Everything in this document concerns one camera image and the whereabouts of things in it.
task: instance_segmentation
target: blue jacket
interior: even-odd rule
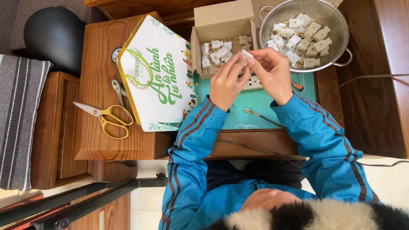
[[[294,93],[284,106],[273,101],[271,109],[298,143],[298,152],[309,157],[301,168],[316,195],[265,181],[243,180],[206,192],[207,165],[217,133],[229,114],[209,96],[193,109],[169,149],[169,183],[162,203],[159,229],[199,229],[227,214],[237,212],[257,188],[277,188],[301,199],[331,198],[347,202],[378,202],[365,171],[356,160],[363,156],[344,136],[344,129],[319,104]]]

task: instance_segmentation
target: stainless steel colander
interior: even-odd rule
[[[263,19],[261,12],[266,7],[273,7]],[[318,54],[315,58],[320,58],[320,65],[313,68],[306,68],[299,64],[298,67],[290,65],[291,71],[294,72],[312,72],[323,69],[331,64],[337,66],[346,66],[352,61],[352,53],[346,48],[349,42],[349,26],[344,15],[333,4],[324,0],[288,0],[280,3],[277,6],[263,6],[258,12],[258,16],[263,22],[260,26],[260,44],[262,48],[267,47],[267,42],[272,39],[273,24],[282,23],[288,21],[291,18],[296,18],[299,13],[307,14],[314,22],[321,25],[321,29],[324,26],[328,26],[331,31],[328,33],[328,37],[331,38],[332,44],[330,45],[329,54],[320,56]],[[296,46],[292,47],[291,52],[296,53],[301,57],[301,61],[304,61],[305,51],[300,49],[296,50]],[[347,63],[339,64],[336,60],[347,50],[351,55],[350,60]],[[282,46],[279,49],[280,54],[285,55],[289,49],[286,46]]]

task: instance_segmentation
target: gold scissors handle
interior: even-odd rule
[[[115,107],[119,107],[119,108],[123,109],[129,115],[129,117],[131,118],[131,122],[129,124],[124,122],[123,120],[121,120],[119,117],[115,116],[112,113],[112,109],[115,108]],[[124,139],[124,138],[127,138],[129,136],[129,130],[128,130],[128,128],[126,126],[132,125],[134,121],[133,121],[132,115],[130,114],[130,112],[126,108],[124,108],[122,106],[118,106],[118,105],[113,105],[113,106],[108,107],[105,110],[101,110],[101,112],[102,112],[103,115],[109,115],[109,116],[113,117],[115,120],[117,120],[117,121],[119,121],[121,123],[121,124],[117,124],[117,123],[110,122],[110,121],[106,120],[103,115],[98,117],[99,121],[101,122],[102,129],[103,129],[103,131],[105,132],[105,134],[108,137],[114,138],[114,139]],[[125,129],[126,130],[126,135],[124,137],[121,137],[121,138],[117,138],[117,137],[113,136],[106,129],[107,125],[109,125],[109,124],[115,125],[117,127],[121,127],[123,129]]]

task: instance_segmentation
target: colander handle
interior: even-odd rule
[[[262,12],[262,10],[264,10],[264,8],[266,8],[266,7],[274,8],[274,6],[270,6],[270,5],[265,5],[265,6],[263,6],[262,8],[260,8],[260,10],[258,11],[258,17],[259,17],[261,20],[263,20],[263,18],[261,17],[261,12]]]
[[[352,55],[352,52],[348,48],[346,50],[348,51],[349,55],[351,56],[349,58],[349,61],[347,61],[346,63],[343,63],[343,64],[339,64],[339,63],[334,62],[333,65],[346,66],[346,65],[349,65],[352,62],[352,59],[353,59],[354,55]]]

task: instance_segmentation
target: teal mat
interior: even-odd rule
[[[294,92],[297,92],[301,96],[312,101],[316,101],[314,74],[312,72],[291,74],[291,79],[305,88],[300,92],[293,87]],[[202,79],[202,96],[209,94],[209,87],[210,79]],[[254,112],[259,113],[276,123],[280,123],[275,112],[270,109],[270,103],[272,101],[273,99],[264,89],[241,92],[234,102],[234,106],[230,107],[230,115],[227,116],[223,129],[279,129],[279,126],[272,124],[259,116],[243,112],[245,108],[252,109]]]

